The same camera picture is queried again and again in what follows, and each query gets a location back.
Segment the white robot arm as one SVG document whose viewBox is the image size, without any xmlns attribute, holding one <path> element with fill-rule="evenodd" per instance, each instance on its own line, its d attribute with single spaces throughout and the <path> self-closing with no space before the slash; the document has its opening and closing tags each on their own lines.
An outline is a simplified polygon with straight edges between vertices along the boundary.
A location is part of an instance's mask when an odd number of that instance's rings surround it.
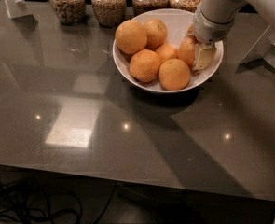
<svg viewBox="0 0 275 224">
<path fill-rule="evenodd" d="M 275 69 L 275 0 L 202 0 L 194 14 L 191 35 L 200 42 L 196 59 L 204 51 L 212 52 L 215 43 L 223 40 L 231 30 L 236 14 L 245 5 L 251 5 L 268 23 L 271 33 L 267 38 L 271 48 L 263 59 Z M 263 33 L 258 41 L 266 37 Z"/>
</svg>

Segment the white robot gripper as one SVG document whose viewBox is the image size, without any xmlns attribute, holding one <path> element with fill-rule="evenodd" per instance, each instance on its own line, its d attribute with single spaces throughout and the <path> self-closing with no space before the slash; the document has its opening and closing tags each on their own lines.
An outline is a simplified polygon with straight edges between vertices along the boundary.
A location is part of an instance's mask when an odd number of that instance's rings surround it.
<svg viewBox="0 0 275 224">
<path fill-rule="evenodd" d="M 186 31 L 186 37 L 195 36 L 201 42 L 195 45 L 195 60 L 192 66 L 194 70 L 205 69 L 211 63 L 217 52 L 213 43 L 223 40 L 233 24 L 234 21 L 211 21 L 204 15 L 202 6 L 197 7 L 192 24 Z"/>
</svg>

